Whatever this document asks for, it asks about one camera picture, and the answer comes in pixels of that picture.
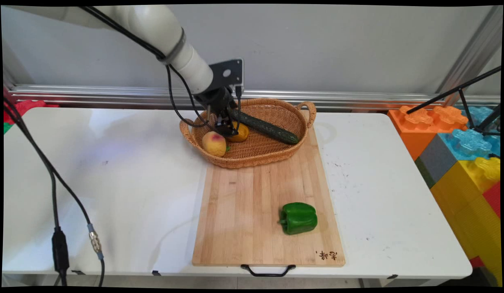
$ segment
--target wooden cutting board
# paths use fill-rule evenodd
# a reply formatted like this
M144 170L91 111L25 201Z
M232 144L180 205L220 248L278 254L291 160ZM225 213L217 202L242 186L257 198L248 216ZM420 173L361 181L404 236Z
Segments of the wooden cutting board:
M283 233L279 211L291 202L316 208L314 230ZM345 264L313 126L301 148L287 160L239 169L207 168L192 262L303 267Z

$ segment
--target yellow toy block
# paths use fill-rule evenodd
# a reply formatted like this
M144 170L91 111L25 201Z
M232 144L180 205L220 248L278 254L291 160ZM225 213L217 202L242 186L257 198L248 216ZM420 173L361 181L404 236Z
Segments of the yellow toy block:
M456 162L433 186L437 192L442 192L452 215L456 215L475 198L482 196L460 162L462 161Z
M455 215L488 270L502 286L502 236L501 221L484 197L477 197Z
M442 210L442 213L444 214L444 217L449 223L451 230L453 230L453 234L455 234L456 239L460 243L460 246L462 246L462 249L466 253L467 258L471 259L477 257L478 254L475 251L475 249L471 246L469 238L462 229L462 226L460 226L456 221L455 215L453 215L453 213L451 212L451 209L449 208L449 205L447 204L447 201L444 198L446 195L442 192L442 189L438 188L438 186L435 185L431 188L431 193L433 194L436 203Z
M460 161L460 164L471 177L481 193L484 193L500 181L500 159L492 157L476 158L475 161Z

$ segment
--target cutting board handle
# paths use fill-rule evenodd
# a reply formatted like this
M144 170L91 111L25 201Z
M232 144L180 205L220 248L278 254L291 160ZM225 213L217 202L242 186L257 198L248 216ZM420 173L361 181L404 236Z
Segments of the cutting board handle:
M289 265L286 267L285 271L281 274L258 274L254 273L248 265L241 265L242 269L246 269L254 277L284 277L289 270L295 269L295 265Z
M308 128L310 128L313 125L313 121L316 119L317 108L316 108L315 104L313 104L312 102L308 102L308 101L302 102L295 107L298 108L299 110L301 110L301 108L303 106L306 106L306 108L308 108L308 111L310 111L310 116L308 117L308 124L306 125Z

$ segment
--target white table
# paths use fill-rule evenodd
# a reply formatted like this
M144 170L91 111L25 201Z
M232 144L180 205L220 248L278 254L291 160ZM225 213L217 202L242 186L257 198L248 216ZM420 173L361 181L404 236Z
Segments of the white table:
M249 275L191 264L207 162L173 111L35 108L24 119L88 211L106 274ZM346 265L297 267L287 276L445 280L472 272L386 115L318 113L314 126ZM99 274L86 221L57 186L70 269ZM55 273L51 207L49 174L14 126L4 136L3 273Z

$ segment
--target cable connector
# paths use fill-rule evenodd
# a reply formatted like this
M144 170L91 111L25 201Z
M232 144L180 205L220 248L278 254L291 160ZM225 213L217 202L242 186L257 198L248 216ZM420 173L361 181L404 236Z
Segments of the cable connector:
M55 227L51 243L53 245L53 264L55 265L55 271L64 279L66 278L66 271L69 269L69 256L66 236L64 232L60 230L60 227Z
M96 231L94 231L92 224L88 224L88 229L90 232L92 249L96 252L98 259L103 260L102 245L100 244L100 238L98 237L98 234L96 234Z

